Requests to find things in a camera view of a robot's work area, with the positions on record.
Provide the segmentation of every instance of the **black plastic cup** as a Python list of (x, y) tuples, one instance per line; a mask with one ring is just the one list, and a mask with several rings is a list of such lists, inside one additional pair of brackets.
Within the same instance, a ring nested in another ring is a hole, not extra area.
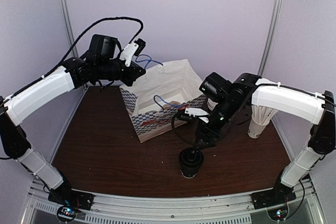
[(201, 151), (193, 148), (186, 148), (179, 154), (178, 161), (181, 166), (181, 173), (185, 178), (193, 178), (203, 165), (204, 156)]

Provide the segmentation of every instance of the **white robot arm segment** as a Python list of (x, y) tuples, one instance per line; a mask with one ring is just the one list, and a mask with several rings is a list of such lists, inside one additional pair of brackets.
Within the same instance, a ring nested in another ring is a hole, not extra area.
[(299, 155), (283, 170), (281, 183), (293, 188), (322, 157), (322, 154), (316, 153), (312, 148), (305, 145)]
[[(262, 83), (277, 84), (262, 78), (256, 82), (256, 85)], [(314, 95), (323, 97), (321, 93), (314, 93)], [(283, 87), (261, 86), (253, 93), (251, 103), (296, 115), (312, 124), (319, 124), (324, 112), (325, 101)]]
[(17, 160), (27, 167), (35, 176), (42, 179), (51, 189), (58, 188), (63, 182), (63, 177), (46, 159), (32, 146)]
[(8, 108), (6, 113), (15, 124), (20, 125), (34, 111), (50, 102), (61, 94), (67, 93), (75, 88), (71, 75), (60, 66), (54, 73), (42, 81), (32, 85), (22, 93), (9, 99), (4, 105)]

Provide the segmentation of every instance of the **white wall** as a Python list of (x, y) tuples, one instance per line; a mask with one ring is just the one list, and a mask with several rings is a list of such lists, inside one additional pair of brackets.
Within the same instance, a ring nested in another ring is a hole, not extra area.
[[(336, 0), (283, 0), (265, 77), (309, 91), (336, 95)], [(309, 139), (311, 125), (291, 115), (277, 118), (293, 152)], [(312, 179), (329, 224), (336, 223), (336, 152), (327, 155)]]
[[(213, 71), (235, 80), (258, 71), (274, 0), (68, 0), (75, 37), (103, 17), (132, 16), (144, 22), (144, 53), (157, 60), (188, 58), (201, 78)], [(138, 24), (105, 22), (78, 44), (88, 49), (93, 33), (127, 43)]]
[[(0, 0), (0, 20), (0, 95), (7, 96), (46, 73), (69, 45), (59, 0)], [(23, 123), (47, 159), (81, 93), (57, 98)], [(0, 174), (0, 223), (18, 223), (32, 178), (15, 161), (0, 161)]]

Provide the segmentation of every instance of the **metal vent grille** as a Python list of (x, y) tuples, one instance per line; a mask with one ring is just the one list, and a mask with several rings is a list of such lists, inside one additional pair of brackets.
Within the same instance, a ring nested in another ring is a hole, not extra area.
[(49, 205), (49, 204), (42, 203), (42, 202), (36, 202), (35, 208), (42, 210), (44, 212), (50, 212), (52, 214), (55, 214), (57, 211), (56, 207)]
[[(92, 224), (152, 224), (156, 222), (147, 222), (147, 221), (125, 221), (125, 220), (115, 220), (105, 217), (95, 217), (95, 216), (88, 216), (86, 215), (85, 218), (86, 223)], [(203, 221), (203, 222), (183, 222), (183, 221), (176, 221), (176, 222), (165, 222), (165, 223), (185, 223), (185, 224), (252, 224), (250, 215), (238, 216), (238, 217), (231, 217), (231, 218), (224, 218), (222, 220), (216, 221)]]

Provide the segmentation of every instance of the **checkered pattern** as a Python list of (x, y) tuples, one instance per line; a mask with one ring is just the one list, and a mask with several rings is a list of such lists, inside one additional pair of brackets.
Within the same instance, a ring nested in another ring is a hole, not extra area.
[(124, 100), (126, 109), (132, 114), (135, 110), (135, 103), (137, 102), (138, 96), (133, 94), (123, 88), (120, 88), (122, 99)]
[[(205, 95), (188, 101), (188, 107), (200, 108), (206, 99)], [(173, 115), (177, 112), (177, 108), (169, 107), (163, 112), (152, 111), (145, 114), (138, 114), (131, 116), (131, 120), (137, 135), (141, 135), (153, 130), (156, 130), (162, 126), (171, 123)]]

